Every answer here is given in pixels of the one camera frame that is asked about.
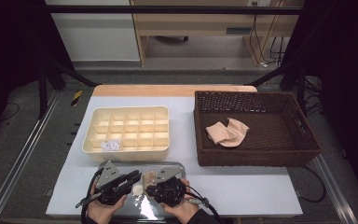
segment person's left hand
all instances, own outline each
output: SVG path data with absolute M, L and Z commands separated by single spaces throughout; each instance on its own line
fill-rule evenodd
M 93 195 L 95 192 L 97 182 L 95 181 L 92 185 L 90 194 Z M 89 203 L 87 209 L 87 216 L 99 224 L 108 224 L 110 219 L 112 219 L 115 212 L 124 205 L 127 195 L 123 195 L 120 200 L 118 200 L 115 205 L 102 204 L 98 200 L 94 200 Z

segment dark floor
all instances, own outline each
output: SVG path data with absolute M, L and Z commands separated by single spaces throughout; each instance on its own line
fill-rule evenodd
M 202 39 L 201 37 L 190 37 L 189 41 L 196 43 L 204 42 L 216 45 L 216 38 Z M 151 44 L 161 46 L 161 41 L 156 39 Z M 244 50 L 242 42 L 230 39 L 232 45 Z M 253 67 L 249 60 L 249 55 L 240 51 L 232 52 L 231 47 L 222 54 L 216 53 L 210 60 L 211 69 L 206 69 L 207 62 L 197 52 L 182 51 L 178 58 L 169 55 L 172 48 L 177 45 L 169 42 L 165 45 L 165 52 L 152 52 L 149 54 L 149 65 L 144 68 L 119 68 L 109 70 L 86 69 L 79 70 L 83 76 L 103 84 L 244 84 L 258 77 L 265 75 L 268 70 L 259 67 Z M 193 55 L 191 69 L 186 69 L 188 55 Z M 225 58 L 225 64 L 230 64 L 222 68 L 216 68 L 216 61 Z M 172 63 L 168 69 L 158 69 L 161 62 Z M 58 101 L 51 113 L 50 119 L 46 124 L 42 134 L 38 138 L 37 144 L 33 148 L 32 154 L 26 161 L 21 175 L 16 182 L 16 186 L 10 192 L 7 202 L 3 202 L 5 207 L 0 211 L 0 220 L 3 223 L 59 223 L 52 217 L 45 215 L 49 202 L 48 190 L 54 189 L 56 178 L 63 166 L 70 145 L 75 138 L 78 124 L 82 121 L 84 112 L 87 108 L 88 99 L 92 94 L 92 88 L 79 84 L 70 77 L 65 77 L 67 87 L 64 91 L 58 92 Z M 263 86 L 260 91 L 276 91 L 279 78 L 275 78 Z M 70 106 L 76 91 L 82 90 L 83 93 L 76 106 Z M 37 83 L 33 82 L 21 88 L 14 90 L 8 101 L 13 104 L 7 105 L 7 110 L 2 118 L 9 118 L 0 121 L 0 187 L 5 182 L 12 165 L 16 162 L 19 154 L 30 133 L 37 123 L 38 116 L 38 95 Z M 309 99 L 307 106 L 319 103 L 317 97 Z M 322 108 L 315 106 L 308 114 L 308 120 L 324 152 L 323 158 L 336 181 L 339 190 L 342 192 L 350 210 L 354 214 L 355 222 L 358 222 L 358 183 L 353 175 L 350 164 L 342 157 L 340 144 L 331 130 L 328 120 L 319 113 Z M 311 162 L 309 168 L 318 171 L 317 163 Z M 300 190 L 304 197 L 318 199 L 323 192 L 322 185 L 318 178 L 303 168 L 288 168 L 289 175 L 292 178 L 296 190 Z M 332 193 L 328 192 L 326 197 L 319 203 L 309 203 L 300 200 L 303 209 L 303 216 L 292 218 L 272 218 L 272 217 L 244 217 L 243 223 L 345 223 L 337 212 L 337 204 L 332 198 Z M 66 222 L 77 220 L 77 218 L 67 218 Z

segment beige cloth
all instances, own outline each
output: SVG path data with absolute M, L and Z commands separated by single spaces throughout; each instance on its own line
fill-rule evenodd
M 207 127 L 209 138 L 215 144 L 223 147 L 237 147 L 245 138 L 249 127 L 236 119 L 228 118 L 228 126 L 222 122 L 216 122 L 213 126 Z

